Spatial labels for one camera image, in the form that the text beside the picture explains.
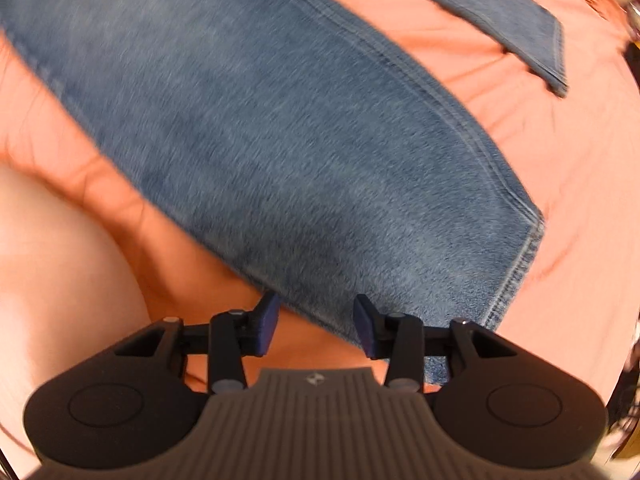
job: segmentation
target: denim fabric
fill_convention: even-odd
[[[432,325],[500,323],[540,212],[460,102],[333,0],[0,0],[0,16],[148,200],[312,321],[354,342],[366,293]]]
[[[561,23],[533,0],[434,0],[520,57],[558,96],[568,91]]]

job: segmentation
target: ribbed gray plate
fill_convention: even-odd
[[[604,480],[587,461],[534,471],[478,458],[440,429],[422,396],[380,387],[370,368],[265,370],[253,388],[211,397],[193,431],[149,462],[110,471],[47,462],[31,476],[80,478]]]

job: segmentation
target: black circular housing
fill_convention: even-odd
[[[161,336],[143,332],[130,344],[133,350],[110,349],[41,386],[24,410],[38,456],[77,468],[115,469],[180,442],[207,396],[182,382],[180,362],[171,352],[155,351]],[[140,342],[151,339],[146,352]]]
[[[553,468],[590,458],[606,426],[600,398],[530,357],[474,361],[437,394],[436,420],[460,446],[505,466]]]

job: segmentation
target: stitched seam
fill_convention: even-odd
[[[545,63],[541,62],[537,58],[537,56],[529,54],[525,50],[521,49],[516,43],[514,43],[513,41],[509,40],[504,35],[502,35],[498,30],[497,26],[495,25],[494,21],[491,18],[489,18],[487,15],[481,12],[475,12],[472,10],[464,9],[462,6],[457,4],[455,0],[443,0],[443,1],[446,4],[449,4],[451,8],[455,9],[456,12],[460,12],[460,13],[464,12],[468,15],[475,17],[478,20],[478,23],[480,23],[481,25],[484,25],[489,35],[500,39],[500,43],[508,47],[508,49],[512,50],[514,53],[519,54],[522,57],[522,59],[530,61],[532,65],[536,66],[537,68],[542,70],[544,73],[549,74],[558,82],[564,84],[564,78],[562,78],[559,72],[547,66]]]
[[[507,311],[508,306],[511,301],[513,301],[518,290],[520,290],[527,271],[533,263],[544,231],[545,223],[541,218],[537,224],[532,226],[532,229],[529,231],[529,237],[527,237],[526,243],[514,261],[513,267],[509,270],[503,284],[490,301],[488,311],[480,322],[485,328],[495,330],[498,328],[498,325],[500,325],[504,313]]]
[[[554,59],[556,61],[556,65],[561,70],[564,75],[562,81],[564,83],[565,88],[568,87],[569,81],[566,76],[566,67],[564,66],[564,56],[562,55],[564,51],[564,33],[562,30],[562,23],[559,20],[556,20],[554,23]]]
[[[439,116],[449,125],[452,127],[452,129],[460,136],[460,138],[462,140],[465,141],[466,145],[469,146],[471,149],[471,153],[474,155],[474,157],[476,158],[476,160],[478,160],[481,163],[481,166],[485,169],[487,169],[487,167],[491,170],[491,172],[494,174],[494,176],[496,176],[498,178],[498,180],[500,181],[500,184],[502,184],[502,187],[504,188],[503,190],[507,192],[507,194],[509,196],[511,196],[516,203],[512,203],[511,201],[507,200],[507,202],[513,206],[517,211],[519,211],[520,213],[522,213],[524,216],[527,217],[527,219],[530,222],[536,222],[540,216],[540,213],[532,208],[530,208],[526,203],[524,203],[520,197],[511,189],[511,187],[506,183],[506,181],[503,179],[502,175],[500,174],[500,171],[495,167],[495,165],[493,164],[493,162],[491,161],[490,156],[488,155],[488,153],[486,152],[484,146],[482,146],[482,144],[480,143],[479,140],[477,140],[475,138],[475,135],[472,132],[472,129],[470,126],[472,126],[471,121],[468,120],[468,118],[464,118],[461,114],[459,114],[459,112],[457,110],[455,110],[449,103],[447,103],[446,101],[443,100],[443,96],[438,93],[438,92],[434,92],[433,88],[431,88],[427,82],[423,82],[421,81],[423,79],[423,74],[420,74],[418,72],[418,70],[424,70],[421,66],[419,66],[417,69],[412,68],[411,66],[405,64],[404,62],[402,62],[402,60],[399,60],[397,58],[397,56],[395,56],[394,54],[392,54],[391,52],[389,52],[384,45],[380,44],[379,42],[377,42],[374,38],[370,37],[367,35],[367,37],[363,36],[362,34],[362,30],[357,30],[356,28],[353,27],[353,25],[351,25],[350,23],[347,22],[347,20],[345,20],[343,17],[341,17],[337,12],[335,12],[333,9],[331,9],[330,7],[328,7],[327,5],[323,4],[322,2],[320,2],[319,0],[316,1],[309,1],[309,0],[303,0],[304,2],[308,3],[311,7],[313,7],[315,10],[317,10],[322,16],[324,16],[326,19],[330,20],[331,22],[333,22],[335,25],[337,25],[337,27],[341,28],[342,30],[345,30],[347,32],[350,32],[351,34],[353,34],[355,37],[361,39],[366,46],[371,47],[371,49],[374,51],[374,53],[378,54],[380,57],[383,58],[383,60],[390,65],[391,67],[395,68],[396,70],[398,70],[400,73],[402,73],[403,75],[405,75],[410,82],[413,82],[416,86],[418,86],[419,89],[423,90],[424,92],[426,92],[428,95],[430,95],[431,98],[433,98],[434,100],[436,100],[443,108],[446,109],[447,112],[449,112],[450,115],[452,115],[452,118],[455,119],[459,126],[461,126],[463,128],[463,130],[466,131],[467,135],[466,136],[462,136],[460,135],[460,132],[458,131],[458,128],[456,128],[456,124],[452,124],[449,121],[449,118],[443,116],[440,111],[438,111],[437,113],[439,114]],[[323,8],[319,8],[318,6],[315,5],[315,3],[318,3],[320,6],[322,6]],[[483,157],[481,158],[477,153],[476,150],[473,149],[473,146],[470,145],[469,140],[471,140],[472,144],[475,145],[476,150],[480,151],[483,155]]]

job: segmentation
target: screw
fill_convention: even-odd
[[[241,390],[244,390],[244,386],[235,379],[220,379],[211,385],[211,391],[217,395],[232,394]]]
[[[407,377],[398,377],[389,381],[388,387],[397,392],[415,393],[420,390],[420,384]]]

